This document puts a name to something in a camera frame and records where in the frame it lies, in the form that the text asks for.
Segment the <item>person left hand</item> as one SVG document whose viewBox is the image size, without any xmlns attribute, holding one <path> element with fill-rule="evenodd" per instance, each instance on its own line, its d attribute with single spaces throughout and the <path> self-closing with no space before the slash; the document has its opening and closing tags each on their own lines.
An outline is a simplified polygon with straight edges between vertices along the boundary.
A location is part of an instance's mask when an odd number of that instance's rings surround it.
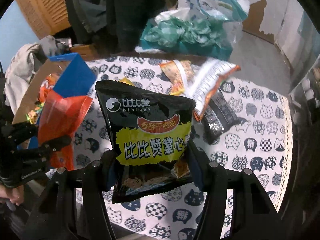
<svg viewBox="0 0 320 240">
<path fill-rule="evenodd" d="M 21 205 L 24 202 L 24 186 L 21 185 L 17 188 L 7 188 L 4 185 L 0 185 L 0 202 L 2 204 L 10 200 L 12 204 Z"/>
</svg>

